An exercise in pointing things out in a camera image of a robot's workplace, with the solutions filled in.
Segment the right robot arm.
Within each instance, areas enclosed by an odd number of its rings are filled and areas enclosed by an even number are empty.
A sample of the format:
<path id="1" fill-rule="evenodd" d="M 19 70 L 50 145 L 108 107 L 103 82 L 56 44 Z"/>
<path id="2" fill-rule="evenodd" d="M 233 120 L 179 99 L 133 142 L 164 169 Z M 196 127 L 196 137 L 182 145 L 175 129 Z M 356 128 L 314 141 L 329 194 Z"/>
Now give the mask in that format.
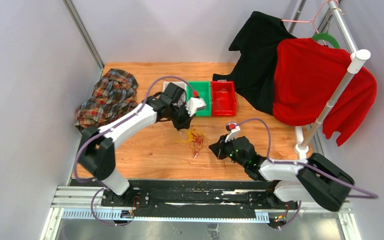
<path id="1" fill-rule="evenodd" d="M 255 181 L 274 182 L 265 195 L 266 203 L 274 209 L 286 202 L 315 202 L 330 212 L 337 212 L 348 197 L 354 179 L 322 154 L 313 153 L 307 159 L 269 160 L 258 154 L 245 137 L 225 141 L 222 135 L 209 145 L 217 159 L 229 158 L 241 165 Z"/>

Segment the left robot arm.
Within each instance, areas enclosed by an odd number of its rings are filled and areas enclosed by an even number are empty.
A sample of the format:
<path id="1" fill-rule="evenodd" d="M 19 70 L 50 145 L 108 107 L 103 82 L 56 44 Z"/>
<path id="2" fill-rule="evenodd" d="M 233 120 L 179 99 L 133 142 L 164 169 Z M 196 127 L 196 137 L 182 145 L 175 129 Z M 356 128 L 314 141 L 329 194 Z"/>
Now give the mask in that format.
<path id="1" fill-rule="evenodd" d="M 114 194 L 120 206 L 129 206 L 133 189 L 116 168 L 115 151 L 130 137 L 158 122 L 172 122 L 178 131 L 188 129 L 197 112 L 206 108 L 206 103 L 197 91 L 190 98 L 183 98 L 185 95 L 183 88 L 170 82 L 163 92 L 148 95 L 120 119 L 99 128 L 84 129 L 75 163 Z"/>

